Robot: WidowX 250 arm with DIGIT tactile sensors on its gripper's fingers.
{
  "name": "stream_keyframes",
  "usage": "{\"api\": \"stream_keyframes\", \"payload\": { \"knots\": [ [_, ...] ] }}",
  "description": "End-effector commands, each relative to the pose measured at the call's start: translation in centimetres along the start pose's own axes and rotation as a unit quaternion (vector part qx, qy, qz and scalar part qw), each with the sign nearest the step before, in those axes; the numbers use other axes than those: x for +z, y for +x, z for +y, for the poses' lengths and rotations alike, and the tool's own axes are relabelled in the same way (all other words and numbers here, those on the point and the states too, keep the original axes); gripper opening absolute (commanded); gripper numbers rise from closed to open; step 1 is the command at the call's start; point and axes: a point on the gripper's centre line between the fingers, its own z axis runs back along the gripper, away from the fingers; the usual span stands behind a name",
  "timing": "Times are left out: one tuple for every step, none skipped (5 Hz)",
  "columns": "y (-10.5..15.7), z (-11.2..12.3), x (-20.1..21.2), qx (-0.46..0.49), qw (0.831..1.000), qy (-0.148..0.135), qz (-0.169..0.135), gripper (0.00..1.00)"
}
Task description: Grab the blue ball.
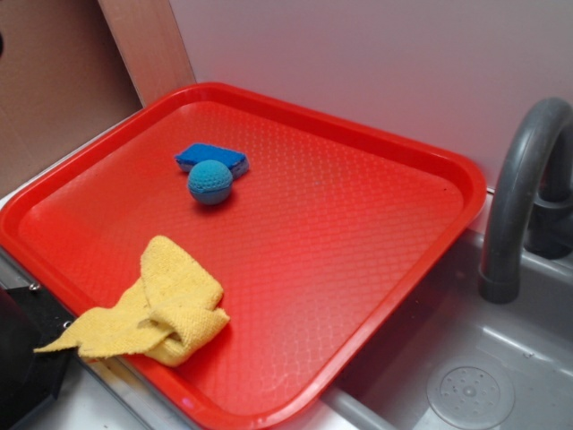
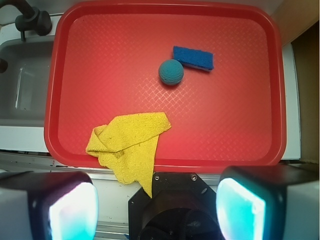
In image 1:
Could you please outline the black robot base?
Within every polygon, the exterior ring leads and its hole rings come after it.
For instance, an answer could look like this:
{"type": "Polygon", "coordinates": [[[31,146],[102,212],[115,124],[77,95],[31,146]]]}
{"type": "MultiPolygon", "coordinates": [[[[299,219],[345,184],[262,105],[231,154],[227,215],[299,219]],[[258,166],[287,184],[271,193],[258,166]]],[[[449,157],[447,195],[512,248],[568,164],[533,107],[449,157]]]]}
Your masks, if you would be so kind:
{"type": "Polygon", "coordinates": [[[45,288],[1,289],[1,427],[17,429],[59,396],[72,356],[35,353],[73,316],[45,288]]]}

